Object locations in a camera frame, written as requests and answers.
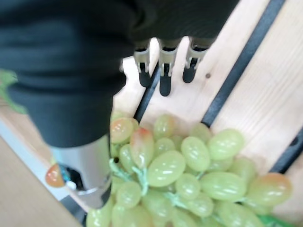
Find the wooden board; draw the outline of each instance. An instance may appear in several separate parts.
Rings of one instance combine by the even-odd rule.
[[[303,154],[286,172],[286,175],[293,183],[293,195],[288,201],[278,206],[274,214],[297,227],[303,227]]]
[[[0,137],[0,220],[6,227],[80,227]]]
[[[267,172],[303,126],[303,1],[285,2],[212,125],[244,133],[242,153]]]
[[[149,127],[155,119],[169,113],[183,120],[180,133],[187,133],[193,123],[202,120],[212,100],[225,81],[239,54],[258,23],[269,0],[241,0],[217,40],[200,63],[195,79],[186,84],[182,80],[188,39],[179,45],[172,75],[172,91],[162,97],[157,86],[142,118],[142,125]]]

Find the green grape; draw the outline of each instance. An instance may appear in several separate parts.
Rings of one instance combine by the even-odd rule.
[[[205,174],[199,180],[201,189],[216,200],[240,200],[246,192],[246,184],[236,174],[213,172]]]
[[[151,187],[153,190],[159,191],[159,192],[176,192],[176,187],[174,183],[171,183],[164,187]]]
[[[247,198],[262,206],[276,206],[292,194],[292,184],[283,174],[269,173],[250,184]]]
[[[113,199],[109,198],[101,209],[89,210],[86,218],[86,227],[109,227],[113,206]]]
[[[119,152],[119,161],[122,164],[123,168],[129,173],[134,173],[132,167],[135,166],[135,163],[131,157],[131,147],[129,144],[125,144],[120,148]]]
[[[152,218],[142,206],[124,209],[115,205],[112,215],[113,227],[153,227]]]
[[[179,209],[174,210],[172,223],[173,227],[197,227],[191,216]]]
[[[203,218],[198,227],[224,227],[213,216]]]
[[[161,138],[155,143],[155,157],[169,150],[176,150],[175,144],[171,139]]]
[[[130,118],[130,120],[132,121],[133,123],[133,126],[134,126],[134,130],[137,130],[139,128],[139,123],[136,119],[134,118]]]
[[[213,136],[209,128],[203,123],[196,124],[190,131],[189,135],[197,137],[198,139],[202,140],[204,143],[207,143]]]
[[[110,122],[117,120],[118,118],[126,117],[126,113],[122,111],[114,110],[110,116]]]
[[[257,176],[255,163],[246,157],[236,159],[228,172],[241,177],[247,185]]]
[[[212,160],[207,172],[226,171],[228,170],[233,162],[233,157],[222,160]]]
[[[188,200],[186,205],[191,212],[202,218],[210,216],[214,210],[212,199],[202,192],[193,200]]]
[[[187,137],[181,144],[187,165],[196,171],[205,171],[210,165],[210,156],[205,144],[196,137]]]
[[[174,117],[164,114],[157,118],[153,126],[153,134],[158,140],[162,137],[170,137],[176,128],[176,121]]]
[[[235,156],[244,147],[244,138],[235,129],[225,129],[213,136],[207,143],[210,157],[222,160]]]
[[[186,165],[184,172],[187,173],[187,174],[191,174],[193,176],[197,176],[199,174],[199,171],[193,170],[188,165]]]
[[[148,183],[152,187],[167,186],[176,181],[185,170],[184,157],[170,150],[156,157],[147,170]]]
[[[118,157],[119,156],[119,152],[117,150],[117,147],[119,145],[118,144],[110,144],[110,156],[111,157]]]
[[[191,174],[182,174],[175,186],[177,193],[187,200],[197,197],[201,189],[199,181]]]
[[[220,202],[215,211],[227,227],[264,227],[252,211],[236,203]]]
[[[183,138],[178,135],[173,135],[170,137],[170,139],[175,143],[176,150],[181,151],[181,143]]]
[[[161,192],[149,190],[148,193],[142,197],[142,205],[157,222],[167,222],[172,217],[173,205]]]
[[[118,189],[122,186],[123,183],[124,183],[124,180],[122,180],[121,178],[112,176],[112,189],[111,189],[110,193],[115,194],[118,191]]]
[[[136,206],[141,199],[141,188],[137,182],[128,181],[116,193],[117,204],[125,208]]]
[[[117,203],[114,205],[113,210],[112,210],[112,227],[122,227],[124,226],[124,216],[125,216],[125,212],[126,210],[130,210],[130,209],[126,209],[120,205],[118,205]]]
[[[242,204],[244,207],[249,208],[251,211],[253,211],[255,214],[258,214],[258,215],[266,215],[266,214],[269,214],[273,210],[273,207],[266,207],[266,206],[256,204],[253,201],[251,201],[250,199],[245,200]]]
[[[158,220],[153,220],[153,227],[166,227],[167,222],[162,222],[162,221],[158,221]]]
[[[147,168],[154,155],[154,140],[152,133],[145,128],[138,128],[130,140],[131,156],[140,168]]]
[[[110,124],[110,141],[112,143],[127,143],[134,131],[134,126],[129,118],[119,118]]]

